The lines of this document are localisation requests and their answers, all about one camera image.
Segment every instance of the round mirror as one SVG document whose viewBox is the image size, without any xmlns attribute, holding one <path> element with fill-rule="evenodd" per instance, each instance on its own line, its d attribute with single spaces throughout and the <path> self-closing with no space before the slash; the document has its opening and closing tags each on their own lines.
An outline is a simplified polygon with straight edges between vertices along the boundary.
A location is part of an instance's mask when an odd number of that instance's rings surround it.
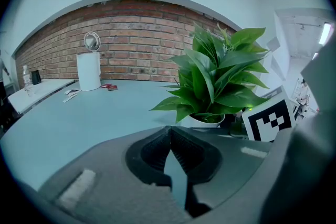
<svg viewBox="0 0 336 224">
<path fill-rule="evenodd" d="M 95 32 L 87 32 L 84 36 L 85 46 L 92 51 L 96 51 L 100 46 L 100 38 Z"/>
</svg>

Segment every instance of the potted plant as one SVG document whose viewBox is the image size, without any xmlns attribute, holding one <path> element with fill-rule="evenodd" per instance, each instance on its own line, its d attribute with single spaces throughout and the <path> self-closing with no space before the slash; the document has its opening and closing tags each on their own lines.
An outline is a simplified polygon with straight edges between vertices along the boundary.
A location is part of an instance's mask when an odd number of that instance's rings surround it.
<svg viewBox="0 0 336 224">
<path fill-rule="evenodd" d="M 267 87 L 250 73 L 268 73 L 259 62 L 268 50 L 254 44 L 265 28 L 246 28 L 231 39 L 218 28 L 222 38 L 195 25 L 192 49 L 171 58 L 179 66 L 180 84 L 164 87 L 176 88 L 169 91 L 174 96 L 152 110 L 176 110 L 176 122 L 184 119 L 187 127 L 218 127 L 225 114 L 267 101 L 252 92 L 255 86 Z"/>
</svg>

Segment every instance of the white cylinder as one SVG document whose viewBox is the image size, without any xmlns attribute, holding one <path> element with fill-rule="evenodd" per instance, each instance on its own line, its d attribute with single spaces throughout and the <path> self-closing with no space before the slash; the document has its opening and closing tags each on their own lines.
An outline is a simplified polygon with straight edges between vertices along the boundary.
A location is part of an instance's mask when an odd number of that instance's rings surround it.
<svg viewBox="0 0 336 224">
<path fill-rule="evenodd" d="M 92 91 L 100 87 L 99 52 L 77 54 L 77 69 L 82 91 Z"/>
</svg>

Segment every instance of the plastic bottle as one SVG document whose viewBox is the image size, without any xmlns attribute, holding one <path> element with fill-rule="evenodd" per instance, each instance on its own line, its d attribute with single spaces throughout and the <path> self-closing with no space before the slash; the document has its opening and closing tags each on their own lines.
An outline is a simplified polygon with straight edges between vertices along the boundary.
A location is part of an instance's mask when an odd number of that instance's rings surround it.
<svg viewBox="0 0 336 224">
<path fill-rule="evenodd" d="M 25 91 L 27 91 L 28 96 L 34 95 L 33 84 L 31 82 L 27 66 L 23 66 L 23 81 L 25 83 Z"/>
</svg>

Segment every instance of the brick wall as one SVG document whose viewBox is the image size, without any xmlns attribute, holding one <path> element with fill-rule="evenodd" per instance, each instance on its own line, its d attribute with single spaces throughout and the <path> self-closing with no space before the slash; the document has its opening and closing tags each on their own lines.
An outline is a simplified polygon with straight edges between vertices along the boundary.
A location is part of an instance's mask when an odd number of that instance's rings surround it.
<svg viewBox="0 0 336 224">
<path fill-rule="evenodd" d="M 78 79 L 76 54 L 88 52 L 83 38 L 95 31 L 101 39 L 102 79 L 170 81 L 177 66 L 169 61 L 191 48 L 194 22 L 219 34 L 217 21 L 182 6 L 146 0 L 96 3 L 69 12 L 31 36 L 16 53 L 22 88 L 23 65 L 42 78 Z M 232 34 L 233 29 L 220 23 Z"/>
</svg>

